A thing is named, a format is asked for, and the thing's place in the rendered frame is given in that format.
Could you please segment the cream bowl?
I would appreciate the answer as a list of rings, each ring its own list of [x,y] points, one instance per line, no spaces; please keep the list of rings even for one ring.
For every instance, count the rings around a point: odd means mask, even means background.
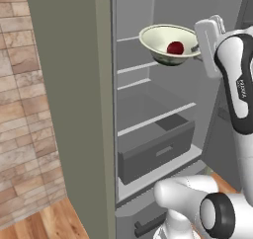
[[[139,41],[149,50],[155,61],[167,66],[180,65],[188,58],[201,54],[200,49],[191,51],[191,47],[198,44],[195,32],[176,25],[152,25],[144,28],[139,33]],[[182,54],[167,52],[167,46],[172,41],[180,41],[183,44]]]

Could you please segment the red pear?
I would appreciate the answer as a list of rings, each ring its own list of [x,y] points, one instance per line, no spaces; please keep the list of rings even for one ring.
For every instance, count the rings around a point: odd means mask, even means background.
[[[167,52],[170,54],[182,54],[184,46],[180,41],[172,41],[167,46]]]

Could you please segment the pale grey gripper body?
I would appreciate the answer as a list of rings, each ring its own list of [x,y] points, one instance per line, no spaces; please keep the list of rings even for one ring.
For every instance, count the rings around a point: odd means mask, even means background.
[[[223,19],[200,20],[195,23],[195,32],[207,75],[211,79],[220,78],[221,73],[214,63],[214,54],[216,48],[226,38]]]

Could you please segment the dark grey fridge drawer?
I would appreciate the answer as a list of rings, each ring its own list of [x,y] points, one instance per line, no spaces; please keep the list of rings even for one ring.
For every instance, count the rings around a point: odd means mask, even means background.
[[[118,175],[124,185],[191,148],[195,122],[178,114],[127,133],[118,142]]]

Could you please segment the white fridge shelf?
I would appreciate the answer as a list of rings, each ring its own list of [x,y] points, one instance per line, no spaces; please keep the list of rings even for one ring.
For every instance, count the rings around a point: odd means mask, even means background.
[[[136,65],[136,66],[133,66],[133,67],[120,69],[120,70],[118,70],[117,73],[118,74],[127,73],[127,72],[131,72],[131,71],[134,71],[134,70],[143,69],[143,68],[147,68],[147,67],[151,67],[151,66],[155,66],[155,65],[158,65],[158,62],[153,61],[153,62],[149,62],[149,63]]]
[[[130,84],[119,87],[118,91],[130,88],[130,87],[134,87],[134,86],[137,86],[137,85],[141,85],[141,84],[144,84],[144,83],[147,83],[147,82],[150,82],[150,81],[151,81],[151,79],[149,79],[149,78],[141,79],[141,80],[138,80],[136,82],[133,82],[133,83],[130,83]]]
[[[154,123],[154,122],[156,122],[156,121],[158,121],[158,120],[162,120],[162,119],[165,119],[165,118],[167,118],[167,117],[169,117],[169,116],[172,116],[172,115],[181,113],[182,111],[187,110],[187,109],[189,109],[189,108],[192,108],[192,107],[194,107],[195,105],[196,105],[196,103],[189,103],[189,104],[184,105],[184,106],[182,106],[182,107],[180,107],[180,108],[178,108],[178,109],[172,110],[172,111],[170,111],[170,112],[164,113],[164,114],[159,115],[159,116],[157,116],[157,117],[154,117],[154,118],[151,118],[151,119],[147,119],[147,120],[145,120],[145,121],[143,121],[143,122],[140,122],[140,123],[138,123],[138,124],[135,124],[135,125],[133,125],[133,126],[130,126],[130,127],[128,127],[128,128],[125,128],[125,129],[123,129],[123,130],[121,130],[121,131],[118,131],[118,137],[123,136],[123,135],[125,135],[125,134],[127,134],[127,133],[130,133],[130,132],[132,132],[132,131],[135,131],[135,130],[137,130],[137,129],[139,129],[139,128],[142,128],[142,127],[144,127],[144,126],[147,126],[147,125],[149,125],[149,124],[151,124],[151,123]]]
[[[138,36],[137,37],[131,37],[131,38],[125,38],[125,39],[119,39],[119,40],[117,40],[117,42],[129,41],[129,40],[138,40]]]

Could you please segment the grey fridge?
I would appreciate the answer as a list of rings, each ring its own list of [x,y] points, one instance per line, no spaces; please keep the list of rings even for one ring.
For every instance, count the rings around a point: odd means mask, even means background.
[[[90,239],[116,239],[116,211],[142,195],[154,197],[162,180],[207,175],[224,194],[242,192],[204,161],[221,77],[209,78],[194,57],[177,66],[117,73],[155,61],[139,41],[144,28],[176,25],[195,32],[196,22],[221,17],[219,0],[28,2],[68,196]],[[151,81],[118,91],[145,78]],[[196,105],[178,115],[195,122],[191,148],[124,185],[118,131],[189,103]]]

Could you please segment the grey fridge door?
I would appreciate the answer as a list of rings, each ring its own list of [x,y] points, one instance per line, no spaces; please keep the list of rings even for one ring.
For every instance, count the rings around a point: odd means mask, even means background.
[[[219,0],[218,13],[228,31],[245,29],[253,25],[253,0]],[[242,187],[236,159],[232,124],[228,113],[223,81],[220,81],[214,104],[209,139],[206,143],[205,163],[213,169],[215,176],[226,181],[237,192]]]

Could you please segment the grey freezer drawer front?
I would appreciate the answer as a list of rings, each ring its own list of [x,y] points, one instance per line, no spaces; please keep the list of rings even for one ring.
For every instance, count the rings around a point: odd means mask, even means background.
[[[167,209],[160,207],[153,195],[142,195],[128,202],[116,211],[116,239],[153,239],[155,229],[136,237],[134,224],[145,225],[166,212]]]

